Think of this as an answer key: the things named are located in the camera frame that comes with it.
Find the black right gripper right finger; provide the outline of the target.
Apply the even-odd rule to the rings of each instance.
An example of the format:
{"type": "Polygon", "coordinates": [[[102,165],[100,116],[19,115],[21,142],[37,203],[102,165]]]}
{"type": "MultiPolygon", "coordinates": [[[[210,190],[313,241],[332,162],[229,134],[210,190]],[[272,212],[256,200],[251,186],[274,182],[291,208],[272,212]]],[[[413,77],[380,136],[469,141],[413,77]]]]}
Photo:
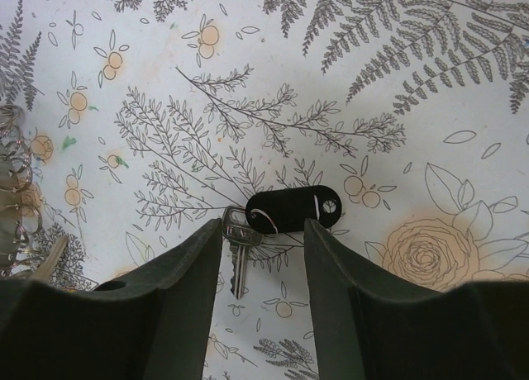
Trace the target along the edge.
{"type": "Polygon", "coordinates": [[[314,220],[304,260],[322,379],[525,379],[528,285],[437,292],[347,248],[314,220]]]}

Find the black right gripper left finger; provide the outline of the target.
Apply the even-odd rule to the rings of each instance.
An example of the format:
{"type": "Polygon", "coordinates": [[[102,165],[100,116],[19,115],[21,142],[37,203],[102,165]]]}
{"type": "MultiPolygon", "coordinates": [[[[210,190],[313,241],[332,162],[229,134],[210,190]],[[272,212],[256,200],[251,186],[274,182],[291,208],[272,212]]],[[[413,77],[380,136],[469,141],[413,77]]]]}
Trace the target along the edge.
{"type": "Polygon", "coordinates": [[[222,256],[222,223],[90,292],[1,283],[4,379],[199,379],[222,256]]]}

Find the silver key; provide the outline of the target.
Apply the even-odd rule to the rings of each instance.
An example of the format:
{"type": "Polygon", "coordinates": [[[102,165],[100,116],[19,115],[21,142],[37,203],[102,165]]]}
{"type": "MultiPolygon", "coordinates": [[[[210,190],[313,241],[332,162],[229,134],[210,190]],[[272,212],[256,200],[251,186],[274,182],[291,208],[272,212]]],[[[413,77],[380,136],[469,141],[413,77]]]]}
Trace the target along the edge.
{"type": "Polygon", "coordinates": [[[222,235],[227,240],[231,252],[231,293],[239,300],[245,291],[249,252],[262,242],[263,235],[250,227],[245,210],[239,207],[225,209],[222,216],[222,235]]]}

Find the black key tag white label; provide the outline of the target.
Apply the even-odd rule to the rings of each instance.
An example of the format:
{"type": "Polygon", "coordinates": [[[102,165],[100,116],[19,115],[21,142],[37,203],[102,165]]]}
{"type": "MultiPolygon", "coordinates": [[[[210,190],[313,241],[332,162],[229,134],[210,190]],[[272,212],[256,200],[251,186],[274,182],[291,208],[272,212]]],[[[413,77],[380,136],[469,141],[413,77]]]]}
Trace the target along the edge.
{"type": "Polygon", "coordinates": [[[256,193],[245,206],[245,217],[252,229],[272,235],[301,232],[306,219],[332,227],[341,210],[341,199],[332,188],[315,185],[256,193]]]}

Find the steel disc with keyrings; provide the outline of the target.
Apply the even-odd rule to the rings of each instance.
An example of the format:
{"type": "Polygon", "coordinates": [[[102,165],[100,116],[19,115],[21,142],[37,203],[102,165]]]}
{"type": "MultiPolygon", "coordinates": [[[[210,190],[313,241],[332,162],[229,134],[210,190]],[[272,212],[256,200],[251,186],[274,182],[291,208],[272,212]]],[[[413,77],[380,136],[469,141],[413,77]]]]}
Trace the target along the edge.
{"type": "Polygon", "coordinates": [[[37,205],[24,201],[33,183],[32,153],[18,125],[24,111],[1,106],[1,277],[27,275],[36,260],[31,237],[41,229],[37,205]]]}

